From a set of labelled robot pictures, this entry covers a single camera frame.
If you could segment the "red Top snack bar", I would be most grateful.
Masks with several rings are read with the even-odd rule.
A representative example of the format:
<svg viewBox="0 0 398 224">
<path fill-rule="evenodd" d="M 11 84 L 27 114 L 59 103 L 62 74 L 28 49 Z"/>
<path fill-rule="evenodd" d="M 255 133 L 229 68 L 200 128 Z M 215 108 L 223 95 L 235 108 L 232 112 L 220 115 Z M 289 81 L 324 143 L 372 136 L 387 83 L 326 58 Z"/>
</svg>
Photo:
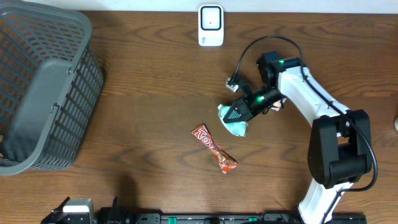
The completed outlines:
<svg viewBox="0 0 398 224">
<path fill-rule="evenodd" d="M 221 148 L 221 146 L 219 146 L 216 143 L 216 141 L 213 139 L 213 136 L 211 135 L 205 124 L 197 126 L 195 129 L 191 131 L 191 134 L 194 135 L 207 148 L 210 149 L 210 151 L 213 153 L 214 157 L 216 158 L 218 165 L 222 170 L 222 173 L 226 174 L 239 165 L 236 159 L 227 154 Z"/>
</svg>

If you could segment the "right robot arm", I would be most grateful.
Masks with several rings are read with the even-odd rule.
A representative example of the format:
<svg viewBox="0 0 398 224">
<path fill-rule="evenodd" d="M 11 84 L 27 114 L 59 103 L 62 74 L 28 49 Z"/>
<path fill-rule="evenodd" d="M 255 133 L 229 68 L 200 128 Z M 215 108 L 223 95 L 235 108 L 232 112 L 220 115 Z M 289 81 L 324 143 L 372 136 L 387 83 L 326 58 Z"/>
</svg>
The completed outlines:
<svg viewBox="0 0 398 224">
<path fill-rule="evenodd" d="M 264 86 L 252 91 L 235 72 L 226 82 L 244 95 L 223 117 L 224 124 L 246 122 L 269 109 L 283 108 L 289 99 L 311 126 L 307 162 L 312 181 L 298 205 L 302 223 L 328 223 L 346 192 L 370 189 L 378 175 L 371 147 L 370 120 L 364 110 L 351 110 L 336 101 L 313 78 L 303 57 L 262 54 L 257 67 Z"/>
</svg>

